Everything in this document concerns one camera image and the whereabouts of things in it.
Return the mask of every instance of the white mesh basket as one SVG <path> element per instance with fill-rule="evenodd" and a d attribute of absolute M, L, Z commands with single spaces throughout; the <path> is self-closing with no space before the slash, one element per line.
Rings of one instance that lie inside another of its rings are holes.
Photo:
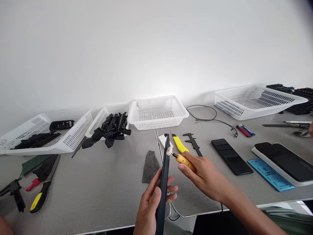
<path fill-rule="evenodd" d="M 135 100 L 129 108 L 128 122 L 138 130 L 178 126 L 189 116 L 176 96 Z"/>
<path fill-rule="evenodd" d="M 0 138 L 0 155 L 40 155 L 73 152 L 83 139 L 86 130 L 92 122 L 91 109 L 55 111 L 41 113 L 6 133 Z M 74 120 L 74 126 L 68 130 L 56 131 L 58 137 L 40 148 L 11 149 L 30 138 L 34 134 L 49 133 L 53 121 Z"/>
<path fill-rule="evenodd" d="M 279 113 L 286 108 L 305 103 L 303 97 L 273 89 L 249 85 L 215 92 L 215 106 L 237 120 Z"/>
<path fill-rule="evenodd" d="M 105 121 L 105 119 L 107 118 L 107 116 L 109 116 L 111 113 L 112 114 L 118 114 L 118 113 L 127 112 L 127 114 L 128 114 L 128 111 L 129 111 L 129 103 L 116 104 L 116 105 L 111 105 L 111 106 L 107 106 L 107 107 L 102 108 L 99 111 L 96 118 L 94 119 L 94 121 L 92 122 L 92 124 L 90 125 L 90 127 L 88 128 L 88 130 L 86 131 L 86 134 L 85 134 L 86 137 L 91 138 L 95 129 L 100 127 L 102 125 L 102 123 Z"/>

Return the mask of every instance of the gray table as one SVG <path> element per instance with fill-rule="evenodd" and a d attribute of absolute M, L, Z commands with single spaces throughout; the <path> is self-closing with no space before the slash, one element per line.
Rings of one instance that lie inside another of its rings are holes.
<path fill-rule="evenodd" d="M 211 140 L 224 138 L 233 148 L 248 161 L 257 158 L 251 149 L 260 142 L 281 142 L 294 152 L 313 164 L 313 140 L 300 138 L 291 133 L 294 129 L 266 128 L 261 124 L 278 123 L 282 120 L 307 120 L 291 114 L 270 115 L 237 121 L 220 111 L 217 117 L 231 125 L 244 123 L 256 133 L 253 138 L 246 138 L 239 133 L 234 138 L 234 131 L 225 124 L 198 122 L 188 117 L 177 127 L 157 129 L 158 135 L 172 131 L 182 141 L 188 137 L 181 135 L 194 133 L 201 152 L 208 157 L 234 185 L 247 193 L 257 205 L 282 201 L 304 200 L 313 197 L 313 186 L 298 187 L 294 190 L 276 192 L 257 172 L 246 176 L 235 176 L 210 144 Z M 199 118 L 211 117 L 204 108 L 193 108 L 192 113 Z M 147 185 L 142 184 L 142 173 L 145 156 L 148 150 L 155 151 L 158 160 L 159 147 L 155 130 L 138 131 L 131 125 L 132 135 L 124 141 L 116 141 L 111 149 L 104 142 L 98 142 L 89 149 L 81 149 L 72 159 L 72 153 L 62 154 L 53 177 L 51 190 L 43 208 L 35 214 L 28 212 L 41 186 L 25 192 L 34 175 L 20 181 L 21 194 L 26 204 L 26 211 L 18 213 L 12 196 L 0 197 L 0 215 L 4 216 L 13 227 L 16 235 L 29 234 L 86 234 L 120 227 L 133 226 L 140 198 Z M 191 153 L 196 155 L 191 144 L 186 143 Z M 17 178 L 21 172 L 21 164 L 30 157 L 0 156 L 0 188 Z M 177 169 L 178 163 L 171 159 L 170 175 L 175 176 L 179 186 L 178 198 L 173 206 L 183 217 L 221 211 L 220 203 L 204 196 Z"/>
<path fill-rule="evenodd" d="M 19 213 L 13 196 L 0 197 L 0 215 L 16 235 L 81 234 L 133 226 L 140 198 L 148 184 L 142 183 L 143 166 L 148 150 L 159 149 L 155 130 L 138 131 L 108 149 L 104 141 L 81 149 L 74 158 L 62 154 L 43 208 L 35 213 L 30 206 L 42 185 L 25 192 L 35 178 L 31 174 L 20 181 L 26 204 Z M 21 164 L 29 157 L 0 156 L 0 188 L 18 178 Z"/>
<path fill-rule="evenodd" d="M 222 120 L 232 126 L 244 124 L 256 135 L 252 138 L 245 137 L 238 131 L 238 138 L 234 137 L 234 131 L 230 131 L 230 127 L 217 122 L 195 121 L 191 116 L 184 119 L 177 127 L 158 129 L 158 135 L 170 133 L 172 131 L 184 143 L 189 140 L 188 136 L 182 136 L 185 133 L 193 133 L 196 142 L 200 147 L 202 155 L 210 159 L 221 173 L 236 187 L 243 190 L 253 203 L 256 205 L 271 204 L 277 202 L 306 200 L 313 198 L 313 185 L 305 187 L 296 187 L 286 192 L 277 192 L 258 172 L 253 174 L 236 176 L 232 173 L 218 152 L 211 144 L 214 139 L 226 139 L 235 151 L 245 160 L 249 161 L 258 158 L 251 149 L 257 143 L 262 142 L 280 142 L 294 151 L 296 154 L 313 164 L 313 139 L 298 137 L 293 134 L 297 128 L 274 128 L 263 127 L 262 124 L 279 124 L 287 120 L 313 120 L 312 115 L 295 116 L 291 113 L 275 114 L 265 117 L 259 117 L 244 121 L 237 121 L 220 109 L 212 106 L 217 111 L 217 119 Z M 189 109 L 192 114 L 201 119 L 210 119 L 213 114 L 206 107 L 197 107 Z M 174 145 L 174 151 L 179 153 L 173 138 L 171 142 Z M 193 149 L 191 143 L 184 143 L 185 147 L 194 155 L 197 152 Z M 174 158 L 170 161 L 169 174 L 174 175 L 175 183 L 178 185 L 177 199 L 173 202 L 175 210 L 182 217 L 190 217 L 200 214 L 213 213 L 221 211 L 221 204 L 208 199 L 201 191 L 199 191 L 193 183 L 177 168 L 178 162 Z"/>

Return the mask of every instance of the green fabric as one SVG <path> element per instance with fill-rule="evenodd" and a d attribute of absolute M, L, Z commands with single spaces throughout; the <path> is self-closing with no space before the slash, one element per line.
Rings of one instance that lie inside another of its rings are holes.
<path fill-rule="evenodd" d="M 313 234 L 313 216 L 299 214 L 294 210 L 284 208 L 262 211 L 290 235 Z"/>
<path fill-rule="evenodd" d="M 34 167 L 38 166 L 40 163 L 42 163 L 44 160 L 46 160 L 50 156 L 51 154 L 37 155 L 33 157 L 32 159 L 28 160 L 27 162 L 23 163 L 20 177 L 24 176 L 24 174 L 32 170 Z"/>

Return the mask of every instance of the white wall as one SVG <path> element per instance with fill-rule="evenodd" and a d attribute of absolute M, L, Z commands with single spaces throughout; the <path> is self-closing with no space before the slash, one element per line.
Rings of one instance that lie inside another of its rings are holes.
<path fill-rule="evenodd" d="M 0 134 L 52 110 L 313 87 L 304 0 L 0 1 Z"/>

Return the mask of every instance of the smartphone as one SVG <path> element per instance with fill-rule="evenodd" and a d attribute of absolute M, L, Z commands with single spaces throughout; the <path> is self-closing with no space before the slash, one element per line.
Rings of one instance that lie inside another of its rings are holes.
<path fill-rule="evenodd" d="M 212 140 L 211 143 L 222 156 L 226 164 L 235 175 L 253 173 L 248 164 L 236 153 L 225 139 Z"/>
<path fill-rule="evenodd" d="M 313 180 L 313 166 L 285 146 L 268 142 L 254 146 L 296 181 L 306 182 Z"/>

